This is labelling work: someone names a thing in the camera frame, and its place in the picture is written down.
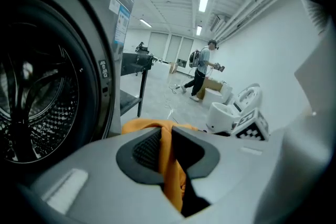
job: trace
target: white sneaker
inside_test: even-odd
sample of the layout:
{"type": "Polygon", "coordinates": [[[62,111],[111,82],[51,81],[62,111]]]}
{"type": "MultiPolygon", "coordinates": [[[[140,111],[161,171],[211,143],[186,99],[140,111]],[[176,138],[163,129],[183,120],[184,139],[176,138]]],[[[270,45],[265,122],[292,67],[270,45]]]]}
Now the white sneaker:
{"type": "Polygon", "coordinates": [[[197,96],[190,96],[190,99],[193,99],[194,101],[198,102],[200,99],[197,96]]]}

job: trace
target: washing machine drum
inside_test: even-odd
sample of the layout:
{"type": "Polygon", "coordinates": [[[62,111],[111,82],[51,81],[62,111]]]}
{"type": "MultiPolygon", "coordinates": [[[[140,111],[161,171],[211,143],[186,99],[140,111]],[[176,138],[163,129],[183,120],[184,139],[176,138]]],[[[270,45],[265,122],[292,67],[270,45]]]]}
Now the washing machine drum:
{"type": "Polygon", "coordinates": [[[12,163],[59,161],[90,141],[97,120],[90,57],[67,22],[46,7],[23,2],[5,26],[0,136],[3,158],[12,163]]]}

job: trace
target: floor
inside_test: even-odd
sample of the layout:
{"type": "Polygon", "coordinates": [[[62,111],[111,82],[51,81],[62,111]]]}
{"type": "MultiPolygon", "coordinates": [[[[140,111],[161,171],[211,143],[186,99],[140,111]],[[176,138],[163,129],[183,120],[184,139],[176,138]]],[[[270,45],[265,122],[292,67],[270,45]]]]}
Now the floor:
{"type": "MultiPolygon", "coordinates": [[[[141,84],[141,73],[138,76],[130,74],[121,77],[120,89],[138,97],[141,84]]],[[[160,81],[150,76],[147,77],[145,86],[144,100],[142,105],[141,118],[172,120],[179,124],[191,124],[200,130],[207,130],[205,120],[208,108],[202,106],[202,102],[195,102],[189,97],[192,88],[188,88],[186,93],[181,89],[174,90],[175,84],[186,84],[191,79],[182,73],[169,74],[167,82],[160,81]]],[[[121,117],[121,125],[131,119],[136,119],[138,106],[121,117]]]]}

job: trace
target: black cable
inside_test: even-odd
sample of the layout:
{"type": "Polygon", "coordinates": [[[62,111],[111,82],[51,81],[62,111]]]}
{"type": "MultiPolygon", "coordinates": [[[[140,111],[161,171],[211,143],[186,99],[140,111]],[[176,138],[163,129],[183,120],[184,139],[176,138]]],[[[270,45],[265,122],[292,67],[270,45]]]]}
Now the black cable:
{"type": "Polygon", "coordinates": [[[191,70],[193,70],[193,69],[194,69],[194,68],[192,68],[192,69],[189,70],[189,73],[188,73],[188,75],[187,75],[189,79],[191,79],[191,78],[193,77],[192,75],[190,75],[190,72],[191,72],[191,70]]]}
{"type": "Polygon", "coordinates": [[[206,76],[209,75],[210,72],[211,72],[211,74],[212,74],[212,71],[213,71],[213,70],[214,70],[214,68],[213,68],[213,67],[210,67],[210,71],[206,74],[206,76]]]}
{"type": "Polygon", "coordinates": [[[172,93],[174,93],[174,94],[177,94],[174,90],[179,89],[179,88],[180,88],[180,86],[175,86],[175,88],[171,88],[171,87],[169,86],[169,89],[171,89],[171,90],[172,90],[172,93]]]}
{"type": "Polygon", "coordinates": [[[177,124],[179,124],[178,121],[173,116],[172,116],[172,118],[173,118],[174,121],[176,121],[177,124]]]}

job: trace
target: white wall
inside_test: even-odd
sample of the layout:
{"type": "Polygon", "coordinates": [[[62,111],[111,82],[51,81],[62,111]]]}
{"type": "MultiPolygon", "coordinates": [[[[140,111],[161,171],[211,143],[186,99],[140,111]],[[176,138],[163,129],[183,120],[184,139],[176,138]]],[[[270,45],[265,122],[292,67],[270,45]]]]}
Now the white wall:
{"type": "Polygon", "coordinates": [[[229,83],[235,94],[259,83],[261,112],[272,131],[309,106],[294,72],[317,44],[317,31],[300,0],[280,0],[211,54],[212,62],[226,67],[211,77],[229,83]]]}
{"type": "Polygon", "coordinates": [[[148,30],[128,29],[124,42],[124,52],[135,53],[135,48],[140,42],[143,42],[144,46],[148,47],[150,36],[151,31],[148,30]]]}

